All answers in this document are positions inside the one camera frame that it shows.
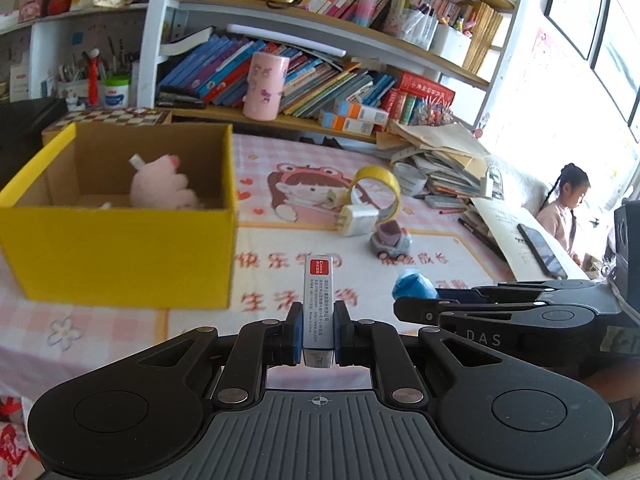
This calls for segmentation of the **person's right hand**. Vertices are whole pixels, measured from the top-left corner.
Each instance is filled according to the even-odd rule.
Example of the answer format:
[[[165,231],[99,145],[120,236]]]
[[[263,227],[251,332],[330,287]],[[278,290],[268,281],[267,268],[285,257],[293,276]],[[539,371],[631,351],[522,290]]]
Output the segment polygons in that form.
[[[640,370],[638,361],[627,361],[606,370],[599,370],[584,380],[584,384],[602,396],[608,403],[640,396]]]

